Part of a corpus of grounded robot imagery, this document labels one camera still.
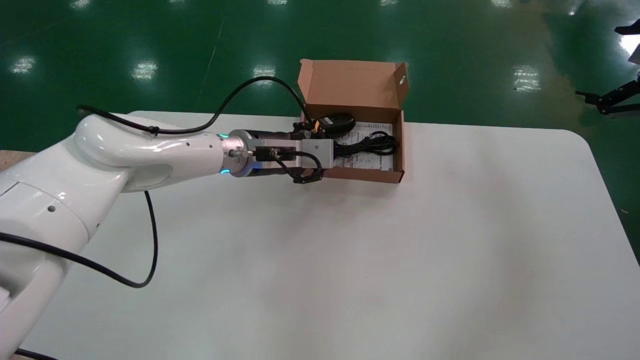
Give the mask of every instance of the black cable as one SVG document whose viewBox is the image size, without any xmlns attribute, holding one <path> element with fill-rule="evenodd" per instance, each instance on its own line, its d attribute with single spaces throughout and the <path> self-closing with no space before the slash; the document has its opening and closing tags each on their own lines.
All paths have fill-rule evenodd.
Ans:
<svg viewBox="0 0 640 360">
<path fill-rule="evenodd" d="M 57 360 L 55 357 L 46 356 L 46 355 L 40 354 L 38 352 L 24 350 L 23 348 L 18 348 L 14 352 L 14 354 L 15 355 L 24 356 L 24 357 L 28 357 L 28 358 L 33 359 L 33 360 Z"/>
<path fill-rule="evenodd" d="M 151 281 L 151 278 L 153 278 L 154 273 L 156 272 L 156 265 L 157 265 L 157 260 L 158 260 L 158 232 L 157 232 L 157 227 L 156 227 L 156 216 L 154 214 L 154 207 L 151 204 L 151 196 L 149 195 L 148 191 L 145 191 L 145 197 L 147 198 L 147 205 L 149 207 L 149 216 L 151 217 L 151 229 L 153 230 L 153 234 L 154 234 L 154 259 L 153 262 L 151 264 L 151 271 L 149 272 L 149 275 L 147 276 L 147 279 L 144 280 L 143 282 L 134 282 L 131 281 L 119 274 L 117 274 L 116 272 L 110 270 L 109 268 L 106 268 L 105 266 L 102 266 L 92 260 L 89 260 L 83 256 L 74 254 L 73 252 L 69 252 L 66 250 L 63 250 L 59 247 L 55 247 L 46 243 L 42 243 L 40 241 L 36 241 L 36 240 L 32 240 L 32 239 L 27 239 L 27 238 L 23 238 L 21 236 L 17 236 L 17 235 L 12 235 L 12 234 L 7 234 L 7 233 L 0 233 L 0 241 L 4 241 L 7 243 L 12 243 L 12 244 L 16 244 L 16 245 L 22 245 L 24 247 L 30 247 L 32 249 L 36 249 L 36 250 L 40 250 L 43 252 L 46 252 L 48 254 L 52 254 L 55 256 L 59 256 L 61 258 L 67 259 L 67 260 L 71 260 L 73 262 L 82 264 L 84 266 L 87 266 L 88 268 L 91 268 L 92 270 L 95 270 L 97 272 L 101 272 L 104 275 L 107 275 L 108 277 L 114 279 L 115 281 L 118 281 L 122 284 L 125 284 L 127 286 L 130 286 L 132 288 L 144 288 L 146 285 L 149 284 L 149 282 Z"/>
<path fill-rule="evenodd" d="M 334 158 L 349 158 L 359 152 L 370 152 L 377 155 L 392 155 L 397 151 L 396 138 L 384 131 L 374 131 L 369 136 L 351 145 L 333 143 Z"/>
<path fill-rule="evenodd" d="M 282 167 L 289 176 L 291 176 L 292 179 L 294 179 L 294 182 L 299 182 L 301 184 L 304 183 L 308 183 L 310 181 L 315 181 L 315 180 L 320 180 L 322 178 L 322 164 L 320 163 L 320 160 L 318 160 L 318 158 L 313 155 L 310 154 L 308 152 L 303 152 L 303 151 L 280 151 L 278 152 L 279 156 L 286 156 L 286 155 L 291 155 L 291 156 L 304 156 L 307 158 L 310 158 L 311 160 L 313 160 L 316 163 L 316 168 L 314 169 L 314 171 L 307 176 L 301 176 L 299 174 L 295 174 L 293 171 L 291 171 L 291 169 L 285 165 L 282 160 L 280 160 L 279 158 L 276 158 L 273 155 L 265 155 L 265 157 L 269 158 L 271 161 L 275 161 L 278 163 L 278 165 L 280 165 L 280 167 Z"/>
<path fill-rule="evenodd" d="M 197 133 L 199 131 L 207 129 L 209 126 L 211 126 L 211 124 L 213 124 L 218 119 L 220 114 L 222 114 L 222 111 L 225 109 L 225 107 L 231 101 L 231 99 L 233 99 L 234 96 L 236 96 L 237 93 L 240 92 L 240 90 L 242 90 L 245 87 L 247 87 L 248 85 L 253 84 L 255 82 L 258 82 L 258 81 L 273 81 L 275 83 L 278 83 L 278 84 L 284 86 L 289 91 L 289 93 L 291 93 L 291 95 L 295 98 L 296 102 L 298 103 L 298 106 L 300 106 L 300 109 L 304 113 L 307 122 L 311 123 L 311 116 L 309 116 L 309 114 L 307 112 L 307 109 L 305 109 L 304 102 L 302 102 L 302 100 L 300 99 L 298 94 L 296 94 L 295 90 L 293 90 L 291 88 L 291 86 L 287 85 L 287 83 L 285 83 L 284 81 L 282 81 L 282 80 L 280 80 L 280 79 L 278 79 L 278 78 L 276 78 L 274 76 L 258 76 L 256 78 L 249 79 L 249 80 L 245 81 L 244 83 L 240 84 L 238 87 L 236 87 L 231 92 L 231 94 L 229 94 L 227 96 L 227 98 L 222 102 L 220 107 L 216 110 L 216 113 L 213 115 L 213 117 L 209 121 L 207 121 L 205 124 L 202 124 L 200 126 L 192 127 L 191 129 L 160 129 L 157 126 L 145 126 L 145 125 L 137 124 L 137 123 L 135 123 L 133 121 L 129 121 L 129 120 L 123 119 L 122 117 L 119 117 L 119 116 L 114 115 L 112 113 L 108 113 L 108 112 L 106 112 L 104 110 L 100 110 L 98 108 L 94 108 L 93 106 L 78 105 L 76 107 L 76 109 L 80 113 L 85 115 L 85 116 L 88 115 L 89 113 L 94 113 L 94 114 L 96 114 L 98 116 L 104 117 L 105 119 L 113 120 L 113 121 L 115 121 L 117 123 L 120 123 L 122 125 L 133 127 L 134 129 L 146 131 L 148 133 L 152 133 L 152 134 L 155 134 L 155 135 L 158 135 L 158 134 L 168 134 L 168 135 L 191 134 L 191 133 Z"/>
</svg>

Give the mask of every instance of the white robotic arm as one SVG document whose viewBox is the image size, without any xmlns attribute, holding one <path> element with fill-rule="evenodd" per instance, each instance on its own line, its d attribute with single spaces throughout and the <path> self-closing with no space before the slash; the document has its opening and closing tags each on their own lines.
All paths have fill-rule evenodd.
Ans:
<svg viewBox="0 0 640 360">
<path fill-rule="evenodd" d="M 179 129 L 118 116 L 146 126 Z M 234 130 L 229 135 L 207 131 L 153 135 L 90 115 L 68 138 L 0 173 L 0 232 L 78 253 L 121 192 L 150 190 L 220 172 L 236 177 L 288 173 L 304 183 L 306 178 L 300 181 L 291 169 L 330 168 L 332 149 L 332 140 L 291 140 L 289 133 Z M 300 156 L 281 156 L 296 151 L 313 154 L 322 166 Z M 22 343 L 70 264 L 38 250 L 0 242 L 0 359 Z"/>
</svg>

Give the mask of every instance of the cardboard box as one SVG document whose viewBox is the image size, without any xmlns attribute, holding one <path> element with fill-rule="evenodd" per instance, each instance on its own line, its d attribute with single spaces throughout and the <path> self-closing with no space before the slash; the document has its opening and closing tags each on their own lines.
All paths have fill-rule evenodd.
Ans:
<svg viewBox="0 0 640 360">
<path fill-rule="evenodd" d="M 375 61 L 300 60 L 298 85 L 312 118 L 350 113 L 356 121 L 393 124 L 398 151 L 393 171 L 331 168 L 325 177 L 400 183 L 404 171 L 404 111 L 409 93 L 407 63 Z"/>
</svg>

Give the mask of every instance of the green epoxy floor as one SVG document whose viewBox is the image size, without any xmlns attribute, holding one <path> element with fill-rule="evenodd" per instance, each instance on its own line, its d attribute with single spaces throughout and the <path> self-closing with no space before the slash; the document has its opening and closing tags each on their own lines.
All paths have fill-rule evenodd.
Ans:
<svg viewBox="0 0 640 360">
<path fill-rule="evenodd" d="M 73 132 L 74 107 L 213 112 L 240 82 L 295 84 L 301 58 L 407 61 L 411 122 L 568 129 L 590 144 L 640 255 L 640 118 L 573 92 L 634 78 L 637 0 L 139 0 L 10 2 L 0 13 L 0 149 Z M 297 115 L 277 86 L 229 113 Z"/>
</svg>

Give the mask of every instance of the box lid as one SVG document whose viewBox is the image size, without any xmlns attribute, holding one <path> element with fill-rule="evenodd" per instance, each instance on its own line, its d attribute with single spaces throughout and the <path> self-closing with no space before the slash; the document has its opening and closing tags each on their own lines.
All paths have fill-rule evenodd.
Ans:
<svg viewBox="0 0 640 360">
<path fill-rule="evenodd" d="M 307 104 L 401 109 L 409 92 L 407 63 L 300 60 L 298 85 Z"/>
</svg>

